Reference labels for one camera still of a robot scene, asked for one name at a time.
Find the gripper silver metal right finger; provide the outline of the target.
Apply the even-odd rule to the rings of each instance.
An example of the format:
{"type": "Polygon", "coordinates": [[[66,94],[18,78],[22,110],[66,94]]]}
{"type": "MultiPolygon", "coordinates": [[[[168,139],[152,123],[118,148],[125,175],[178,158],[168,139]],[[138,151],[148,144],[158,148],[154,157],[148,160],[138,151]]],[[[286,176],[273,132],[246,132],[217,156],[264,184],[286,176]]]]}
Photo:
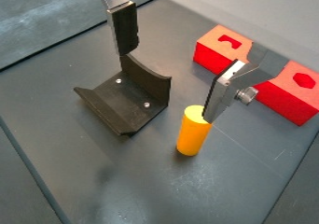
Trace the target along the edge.
{"type": "Polygon", "coordinates": [[[201,112],[208,123],[214,122],[234,100],[249,104],[257,94],[253,85],[274,78],[289,61],[257,43],[252,44],[246,59],[245,63],[234,59],[212,81],[201,112]]]}

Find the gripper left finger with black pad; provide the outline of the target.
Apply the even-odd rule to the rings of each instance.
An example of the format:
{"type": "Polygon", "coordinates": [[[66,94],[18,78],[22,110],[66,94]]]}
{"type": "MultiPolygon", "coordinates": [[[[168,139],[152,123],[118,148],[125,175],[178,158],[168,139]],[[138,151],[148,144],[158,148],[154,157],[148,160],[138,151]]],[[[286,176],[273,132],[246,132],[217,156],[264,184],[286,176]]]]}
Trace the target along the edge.
{"type": "Polygon", "coordinates": [[[130,0],[101,0],[112,27],[118,55],[128,54],[138,45],[136,3],[130,0]]]}

